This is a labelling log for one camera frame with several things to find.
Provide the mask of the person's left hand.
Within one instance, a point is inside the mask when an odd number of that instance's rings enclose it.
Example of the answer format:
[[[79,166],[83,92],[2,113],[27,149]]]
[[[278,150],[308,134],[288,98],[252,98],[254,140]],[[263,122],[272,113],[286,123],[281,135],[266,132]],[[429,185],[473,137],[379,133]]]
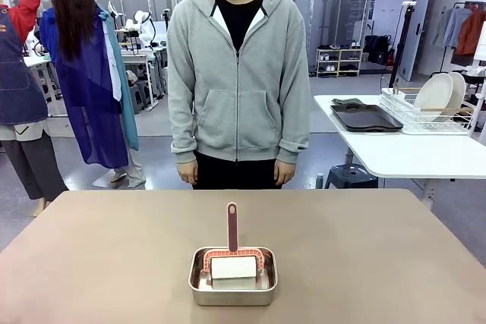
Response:
[[[276,160],[274,167],[274,180],[277,186],[290,182],[295,176],[296,165]]]

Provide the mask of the person's right hand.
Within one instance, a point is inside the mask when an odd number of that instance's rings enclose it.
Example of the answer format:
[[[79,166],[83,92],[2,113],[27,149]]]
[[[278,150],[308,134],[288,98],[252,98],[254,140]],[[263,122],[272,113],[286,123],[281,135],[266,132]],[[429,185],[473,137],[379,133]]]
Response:
[[[177,163],[177,171],[184,182],[190,185],[197,183],[198,164],[196,160],[187,163]]]

